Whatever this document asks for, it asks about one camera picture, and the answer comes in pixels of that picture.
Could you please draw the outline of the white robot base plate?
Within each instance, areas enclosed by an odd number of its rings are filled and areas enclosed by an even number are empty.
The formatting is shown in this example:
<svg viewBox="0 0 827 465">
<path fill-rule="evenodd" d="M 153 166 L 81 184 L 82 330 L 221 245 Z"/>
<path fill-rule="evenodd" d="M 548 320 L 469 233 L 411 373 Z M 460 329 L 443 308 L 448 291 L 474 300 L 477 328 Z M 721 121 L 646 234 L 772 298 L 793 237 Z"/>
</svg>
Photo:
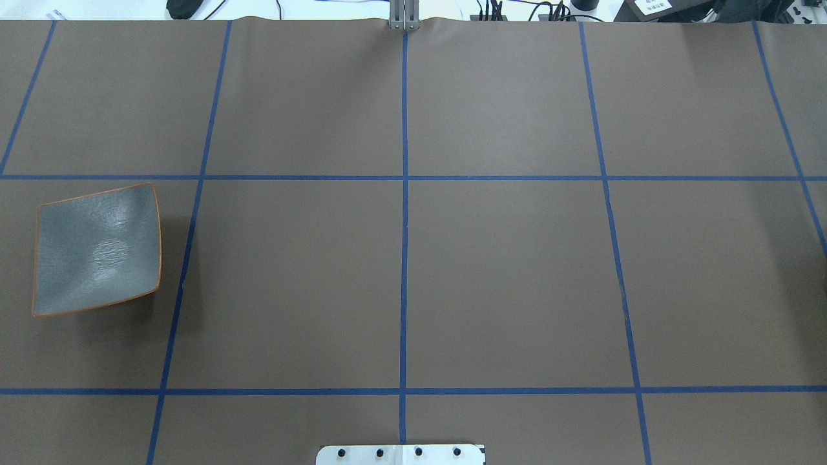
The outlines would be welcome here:
<svg viewBox="0 0 827 465">
<path fill-rule="evenodd" d="M 331 445 L 317 453 L 316 464 L 485 464 L 477 444 Z"/>
</svg>

